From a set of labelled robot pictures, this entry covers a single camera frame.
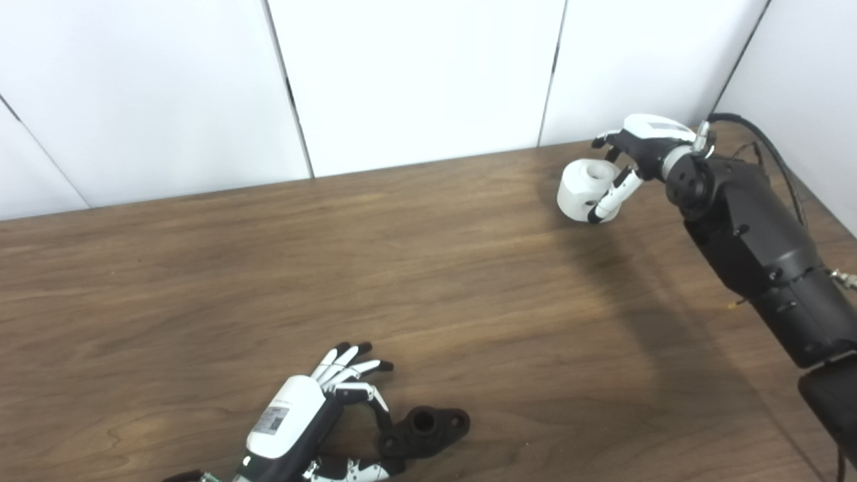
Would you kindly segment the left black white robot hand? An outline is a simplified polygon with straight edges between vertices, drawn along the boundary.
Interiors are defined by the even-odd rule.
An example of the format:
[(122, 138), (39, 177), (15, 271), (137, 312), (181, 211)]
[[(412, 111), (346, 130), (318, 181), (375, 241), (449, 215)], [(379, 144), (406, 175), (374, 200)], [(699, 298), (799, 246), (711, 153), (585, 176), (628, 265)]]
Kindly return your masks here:
[(246, 438), (235, 481), (380, 481), (406, 470), (404, 461), (322, 455), (321, 446), (346, 406), (366, 404), (380, 430), (392, 426), (388, 404), (377, 387), (362, 380), (391, 372), (394, 364), (360, 357), (370, 342), (339, 343), (311, 374), (291, 376), (276, 393)]

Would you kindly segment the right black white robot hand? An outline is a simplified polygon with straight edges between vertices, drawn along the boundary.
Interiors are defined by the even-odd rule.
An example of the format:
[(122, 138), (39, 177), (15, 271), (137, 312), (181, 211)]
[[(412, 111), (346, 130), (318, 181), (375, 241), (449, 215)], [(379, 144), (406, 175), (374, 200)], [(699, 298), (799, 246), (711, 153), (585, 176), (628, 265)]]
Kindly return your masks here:
[(592, 206), (587, 222), (606, 222), (643, 183), (652, 179), (664, 182), (668, 171), (679, 159), (704, 150), (709, 131), (707, 120), (694, 131), (663, 116), (631, 114), (625, 118), (621, 128), (597, 135), (591, 141), (591, 147), (602, 149), (608, 145), (606, 161), (613, 163), (620, 155), (626, 155), (631, 164), (619, 171), (609, 189)]

